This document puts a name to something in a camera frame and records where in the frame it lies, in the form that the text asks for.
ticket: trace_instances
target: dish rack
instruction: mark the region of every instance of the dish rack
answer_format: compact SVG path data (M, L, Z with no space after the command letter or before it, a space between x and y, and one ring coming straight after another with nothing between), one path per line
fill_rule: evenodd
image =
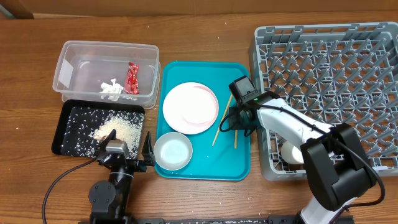
M395 176L397 35L394 22L259 27L249 50L252 80L313 119L352 125L379 175ZM264 178L306 179L303 166L282 159L284 139L267 129L257 138Z

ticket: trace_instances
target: teal tray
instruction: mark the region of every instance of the teal tray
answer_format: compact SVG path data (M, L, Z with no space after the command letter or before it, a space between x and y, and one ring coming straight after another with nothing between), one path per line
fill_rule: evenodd
M249 72L238 63L172 62L164 68L156 139L174 131L164 119L163 102L167 93L181 83L197 82L210 88L217 97L219 112L217 120L209 129L200 134L186 135L193 146L188 165L180 170L169 171L156 164L155 170L159 175L176 179L239 181L249 174L250 138L243 136L244 131L238 131L236 149L234 131L220 132L214 147L211 146L231 95L228 85L243 75L249 76Z

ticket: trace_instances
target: red wrapper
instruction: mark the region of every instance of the red wrapper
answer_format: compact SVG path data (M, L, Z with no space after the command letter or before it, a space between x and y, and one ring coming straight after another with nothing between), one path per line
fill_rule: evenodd
M139 94L137 72L139 65L129 62L129 70L127 71L126 81L124 82L124 92L128 94Z

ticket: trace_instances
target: pink plate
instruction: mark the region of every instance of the pink plate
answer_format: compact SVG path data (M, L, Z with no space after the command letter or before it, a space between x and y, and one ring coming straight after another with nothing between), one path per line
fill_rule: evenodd
M165 97L163 115L172 129L183 134L198 134L216 121L217 97L205 85L183 83L170 90Z

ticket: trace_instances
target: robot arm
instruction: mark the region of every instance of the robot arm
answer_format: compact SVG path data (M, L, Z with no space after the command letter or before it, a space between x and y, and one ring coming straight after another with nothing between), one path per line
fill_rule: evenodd
M329 223L347 204L376 184L375 172L364 164L367 156L350 125L333 127L315 121L291 108L279 95L259 92L248 77L235 80L229 89L238 107L235 114L228 115L237 117L229 119L229 129L245 129L245 135L257 126L270 129L295 146L295 153L303 157L314 198L299 212L295 223ZM356 156L344 151L341 143ZM333 164L330 156L334 154L343 154L345 159Z

